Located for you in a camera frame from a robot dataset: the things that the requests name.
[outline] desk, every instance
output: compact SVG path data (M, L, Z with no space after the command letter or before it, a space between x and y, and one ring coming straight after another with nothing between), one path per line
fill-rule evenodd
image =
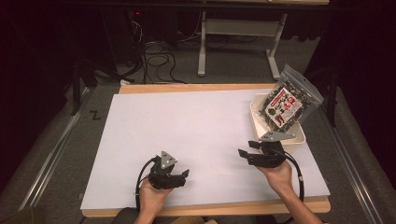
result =
M274 87L274 84L198 84L198 85L145 85L145 86L136 86L136 85L131 85L131 86L123 86L120 88L120 94L128 94L128 93L147 93L147 92L181 92L181 91L237 91L237 90L262 90L262 89L267 89L270 90ZM104 130L104 137L108 137L108 134L106 133L106 128ZM100 174L97 171L100 170L101 168L98 167L100 162L98 161L98 157L102 157L102 159L106 160L111 160L111 158L103 158L104 154L103 152L103 146L101 142L101 146L98 150L98 154L95 159L95 164L92 169L92 176L90 177L90 183L89 186L87 187L87 191L84 197L84 201L81 206L81 210L84 216L86 217L114 217L122 208L104 208L102 205L98 205L97 203L93 203L92 201L97 200L97 196L101 195L100 191L102 190L101 188L103 187L103 184L105 182L108 182L108 180L103 179L106 178L106 174ZM118 154L117 150L115 149L114 152L108 154L110 157L113 157L113 155ZM117 160L122 160L120 155L117 157ZM179 160L179 163L175 167L175 170L177 169L178 166L182 166L183 161L185 158L182 160ZM254 167L248 166L247 162L241 159L241 161L237 161L238 165L241 165L239 167L243 167L243 169L248 168L248 169L254 169ZM105 172L107 172L107 169L112 169L112 167L107 166L107 167L102 167L105 168ZM252 174L257 174L258 172L251 170ZM193 184L193 177L195 175L198 175L196 172L196 169L190 173L190 176L187 178L187 183L186 185L189 185L189 182L192 182ZM92 181L92 177L96 178L96 180L105 181L102 182L102 184L98 184L98 182L95 183L95 181ZM307 178L308 183L306 184L306 188L308 191L311 190L309 188L309 178ZM134 179L129 179L127 181L121 180L118 183L118 186L122 185L131 185L133 186L135 183ZM183 189L175 189L175 191L172 193L180 193L183 191ZM128 195L133 198L133 190L134 188L131 187L130 193ZM111 194L116 194L117 192L114 192L116 190L108 190L106 192L107 195ZM316 196L316 197L307 197L305 200L305 203L307 206L315 213L326 213L330 211L330 203L328 201L328 195L321 195L321 196ZM198 205L189 205L189 206L175 206L175 207L169 207L165 206L164 209L161 211L159 216L215 216L215 215L258 215L258 214L283 214L283 213L288 213L287 208L285 205L279 200L279 199L272 199L272 200L266 200L265 202L245 202L245 203L212 203L212 204L198 204Z
M298 4L298 5L328 5L329 0L208 0L207 2L243 2L243 3L266 3L266 4ZM206 64L206 49L205 40L206 34L217 35L253 35L253 36L267 36L274 39L271 49L267 49L266 57L271 68L271 73L274 79L279 78L279 71L276 65L275 53L279 43L280 37L285 26L288 14L284 13L279 18L279 21L240 21L240 20L219 20L207 19L206 12L202 12L201 22L201 47L198 60L198 76L205 76Z

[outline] black device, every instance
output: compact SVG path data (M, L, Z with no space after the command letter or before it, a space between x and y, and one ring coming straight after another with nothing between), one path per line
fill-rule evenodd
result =
M155 189L174 189L184 186L190 170L184 171L181 175L171 175L177 160L164 151L161 157L156 156L154 158L154 162L148 175L148 181L152 187Z
M286 159L285 150L280 141L276 142L254 142L248 141L250 147L257 148L262 154L247 153L242 149L238 149L239 156L247 159L249 165L260 166L265 168L275 168L282 164Z
M174 189L178 187L183 187L186 183L187 176L189 176L190 170L184 171L181 175L171 175L171 172L175 168L177 160L169 155L169 153L162 151L161 157L155 156L143 166L139 177L137 178L135 189L137 211L140 211L139 185L142 180L145 179L142 179L142 174L145 171L146 167L152 162L154 162L154 165L150 169L148 181L155 189Z
M285 160L291 161L297 170L300 187L299 198L303 202L304 180L300 167L297 164L297 161L283 149L280 142L281 140L290 139L293 137L295 137L293 134L288 133L267 132L260 138L261 141L259 142L248 141L248 145L260 150L262 152L261 154L247 153L245 150L239 148L238 152L240 157L247 159L249 165L260 166L264 168L276 168ZM290 217L286 221L282 222L282 224L291 223L292 221L293 217Z

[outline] white tray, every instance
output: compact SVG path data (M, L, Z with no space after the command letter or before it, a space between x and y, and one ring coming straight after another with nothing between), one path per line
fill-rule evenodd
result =
M267 98L267 96L268 93L257 94L254 96L253 102L250 103L250 115L255 128L257 141L259 141L260 137L262 137L265 133L270 131L264 120L262 120L258 114L258 111L262 109L262 102ZM305 142L305 134L300 122L295 122L288 129L287 133L294 134L295 138L280 141L282 145L301 144Z

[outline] table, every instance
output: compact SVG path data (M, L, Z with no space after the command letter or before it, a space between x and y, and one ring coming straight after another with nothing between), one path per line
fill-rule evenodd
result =
M264 4L290 4L290 5L328 5L329 0L204 0L206 2L243 2L243 3L264 3ZM201 47L198 60L198 76L205 76L206 64L206 34L217 35L252 35L273 37L274 43L271 49L267 49L266 57L270 65L271 73L274 79L279 78L279 70L276 65L275 53L280 37L285 26L288 14L284 13L279 21L240 21L240 20L219 20L207 19L206 12L202 12L201 19Z
M138 93L148 93L148 92L157 92L157 93L183 92L183 91L262 90L262 89L272 89L273 87L274 84L191 84L191 85L176 84L176 85L144 85L144 86L131 85L131 86L122 86L120 88L120 94L131 94L131 93L138 94ZM245 161L241 161L241 164L244 164L244 167L248 167ZM189 183L189 181L191 181L191 177L188 177L187 183ZM90 183L89 186L87 187L86 196L87 193L89 194L88 191L91 190L89 189L89 187L90 187ZM120 208L90 209L87 208L86 205L84 205L84 201L83 201L83 205L81 206L81 210L83 215L86 217L114 217L120 211ZM330 203L328 201L328 196L307 197L305 198L304 202L315 213L326 213L329 212L331 208ZM176 207L165 206L165 208L161 211L159 216L263 215L263 214L283 214L283 213L288 213L286 206L279 199L273 199L265 202L199 204L199 205L176 206Z

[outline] plastic bag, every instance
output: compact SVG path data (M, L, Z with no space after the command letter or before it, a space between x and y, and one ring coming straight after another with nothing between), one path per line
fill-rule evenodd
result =
M275 87L262 102L259 116L271 131L285 133L296 121L303 123L322 102L318 89L286 64Z

